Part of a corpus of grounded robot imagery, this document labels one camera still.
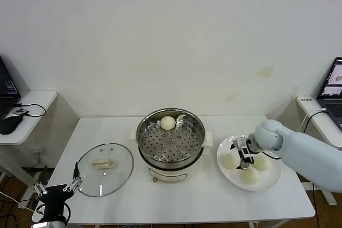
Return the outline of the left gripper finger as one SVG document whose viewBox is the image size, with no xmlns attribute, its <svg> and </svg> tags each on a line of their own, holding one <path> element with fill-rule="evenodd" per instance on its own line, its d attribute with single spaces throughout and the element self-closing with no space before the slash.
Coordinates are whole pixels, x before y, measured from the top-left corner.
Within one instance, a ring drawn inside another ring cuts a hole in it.
<svg viewBox="0 0 342 228">
<path fill-rule="evenodd" d="M 81 185 L 82 177 L 80 175 L 80 170 L 78 162 L 75 163 L 73 171 L 73 180 L 63 189 L 64 192 L 75 192 L 75 190 Z"/>
<path fill-rule="evenodd" d="M 47 195 L 47 190 L 41 182 L 36 182 L 32 186 L 38 196 Z"/>
</svg>

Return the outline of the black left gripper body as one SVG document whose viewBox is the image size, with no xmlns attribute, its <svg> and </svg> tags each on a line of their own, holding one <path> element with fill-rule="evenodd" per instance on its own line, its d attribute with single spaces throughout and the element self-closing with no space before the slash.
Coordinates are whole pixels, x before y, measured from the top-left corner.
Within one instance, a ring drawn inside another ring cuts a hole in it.
<svg viewBox="0 0 342 228">
<path fill-rule="evenodd" d="M 72 197 L 72 191 L 64 192 L 63 189 L 66 186 L 67 184 L 62 184 L 45 188 L 47 190 L 47 195 L 42 195 L 40 197 L 40 201 L 43 203 L 42 206 L 44 208 L 43 217 L 40 222 L 69 221 L 71 211 L 67 208 L 69 216 L 66 218 L 64 216 L 64 207 L 66 206 L 66 200 Z"/>
</svg>

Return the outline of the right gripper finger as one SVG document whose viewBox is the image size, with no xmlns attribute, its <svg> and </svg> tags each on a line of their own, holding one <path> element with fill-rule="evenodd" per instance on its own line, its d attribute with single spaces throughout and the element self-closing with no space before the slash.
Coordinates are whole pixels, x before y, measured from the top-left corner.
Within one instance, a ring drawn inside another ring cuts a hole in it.
<svg viewBox="0 0 342 228">
<path fill-rule="evenodd" d="M 237 170 L 245 170 L 250 166 L 249 160 L 242 160 L 240 159 L 239 165 L 236 167 Z"/>
<path fill-rule="evenodd" d="M 230 146 L 230 150 L 233 150 L 234 148 L 238 150 L 242 150 L 244 148 L 247 148 L 247 138 L 245 137 L 234 137 L 232 139 L 232 144 Z"/>
</svg>

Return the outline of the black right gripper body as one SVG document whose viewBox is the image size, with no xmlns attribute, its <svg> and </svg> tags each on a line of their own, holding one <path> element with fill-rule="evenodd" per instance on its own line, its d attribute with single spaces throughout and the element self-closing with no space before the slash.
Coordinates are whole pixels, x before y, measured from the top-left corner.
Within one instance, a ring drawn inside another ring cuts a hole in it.
<svg viewBox="0 0 342 228">
<path fill-rule="evenodd" d="M 248 146 L 246 143 L 241 143 L 239 147 L 239 157 L 240 162 L 242 164 L 252 164 L 253 163 L 253 156 L 249 152 Z"/>
</svg>

